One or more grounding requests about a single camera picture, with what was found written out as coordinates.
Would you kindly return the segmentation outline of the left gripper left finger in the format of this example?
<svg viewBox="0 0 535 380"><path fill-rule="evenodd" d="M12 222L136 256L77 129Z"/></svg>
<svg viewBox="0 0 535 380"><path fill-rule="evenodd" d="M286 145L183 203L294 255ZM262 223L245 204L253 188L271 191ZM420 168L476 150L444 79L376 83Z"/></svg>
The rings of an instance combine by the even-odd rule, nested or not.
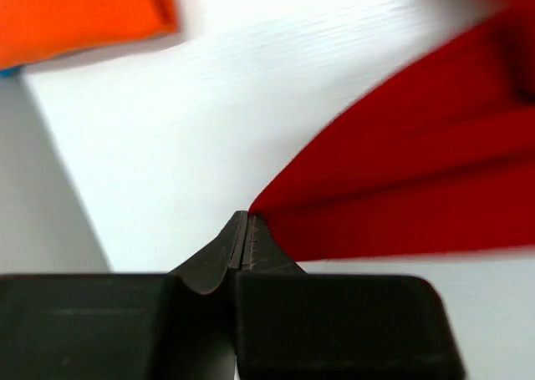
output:
<svg viewBox="0 0 535 380"><path fill-rule="evenodd" d="M234 378L224 288L246 229L234 213L169 272L2 276L2 378Z"/></svg>

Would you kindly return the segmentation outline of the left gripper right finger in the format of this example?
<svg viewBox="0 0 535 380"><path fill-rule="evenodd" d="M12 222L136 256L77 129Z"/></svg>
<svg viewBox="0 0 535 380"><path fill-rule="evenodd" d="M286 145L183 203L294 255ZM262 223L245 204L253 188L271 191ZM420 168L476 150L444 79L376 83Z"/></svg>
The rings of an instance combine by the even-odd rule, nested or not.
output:
<svg viewBox="0 0 535 380"><path fill-rule="evenodd" d="M250 215L234 274L243 379L463 379L444 304L407 275L308 274Z"/></svg>

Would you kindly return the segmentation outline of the red t shirt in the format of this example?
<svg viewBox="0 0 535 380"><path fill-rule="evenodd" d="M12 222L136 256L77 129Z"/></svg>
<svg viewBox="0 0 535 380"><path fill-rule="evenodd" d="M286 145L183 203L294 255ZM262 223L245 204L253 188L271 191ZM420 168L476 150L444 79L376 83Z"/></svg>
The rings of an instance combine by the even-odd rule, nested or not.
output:
<svg viewBox="0 0 535 380"><path fill-rule="evenodd" d="M534 102L491 18L327 125L251 205L295 260L534 242Z"/></svg>

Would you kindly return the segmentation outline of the blue t shirt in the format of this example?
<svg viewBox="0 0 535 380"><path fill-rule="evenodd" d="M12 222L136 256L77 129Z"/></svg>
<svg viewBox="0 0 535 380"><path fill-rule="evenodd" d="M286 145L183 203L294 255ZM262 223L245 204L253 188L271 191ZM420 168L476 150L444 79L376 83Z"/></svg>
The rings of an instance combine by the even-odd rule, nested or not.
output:
<svg viewBox="0 0 535 380"><path fill-rule="evenodd" d="M1 78L8 78L8 77L11 77L13 75L17 75L19 73L20 69L21 69L20 66L1 69L0 70L0 77Z"/></svg>

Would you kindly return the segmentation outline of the orange t shirt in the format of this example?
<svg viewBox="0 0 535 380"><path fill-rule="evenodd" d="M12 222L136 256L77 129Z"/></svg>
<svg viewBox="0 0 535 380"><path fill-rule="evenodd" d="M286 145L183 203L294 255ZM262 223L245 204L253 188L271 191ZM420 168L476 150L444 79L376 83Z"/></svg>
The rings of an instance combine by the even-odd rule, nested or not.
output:
<svg viewBox="0 0 535 380"><path fill-rule="evenodd" d="M1 0L1 69L179 27L175 0Z"/></svg>

